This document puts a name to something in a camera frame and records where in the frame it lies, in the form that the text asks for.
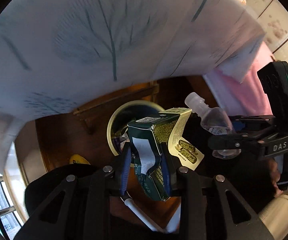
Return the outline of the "white right sleeve forearm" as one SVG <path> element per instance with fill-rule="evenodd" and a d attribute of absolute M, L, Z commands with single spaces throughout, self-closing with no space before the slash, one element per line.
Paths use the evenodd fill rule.
<path fill-rule="evenodd" d="M 288 190 L 274 198 L 260 213 L 259 218 L 274 239 L 288 234 Z"/>

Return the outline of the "person's right hand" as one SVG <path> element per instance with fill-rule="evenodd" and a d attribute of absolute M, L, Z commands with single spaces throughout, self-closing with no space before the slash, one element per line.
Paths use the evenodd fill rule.
<path fill-rule="evenodd" d="M 278 197 L 282 194 L 282 191 L 278 188 L 277 182 L 280 179 L 280 172 L 278 170 L 278 163 L 272 158 L 268 160 L 268 169 L 269 169 L 269 174 L 271 176 L 271 181 L 272 184 L 275 188 L 275 197 Z"/>

